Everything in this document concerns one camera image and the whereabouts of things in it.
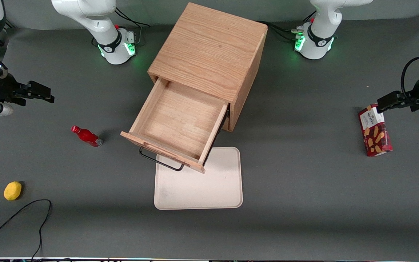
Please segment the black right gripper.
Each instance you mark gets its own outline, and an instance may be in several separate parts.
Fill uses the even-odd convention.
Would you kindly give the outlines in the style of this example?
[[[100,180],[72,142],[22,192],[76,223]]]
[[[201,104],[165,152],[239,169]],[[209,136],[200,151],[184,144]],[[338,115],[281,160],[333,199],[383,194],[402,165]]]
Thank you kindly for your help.
[[[15,78],[8,74],[0,78],[0,103],[15,103],[25,107],[26,99],[41,99],[48,103],[54,103],[55,97],[51,95],[51,88],[29,81],[27,84],[18,83]]]

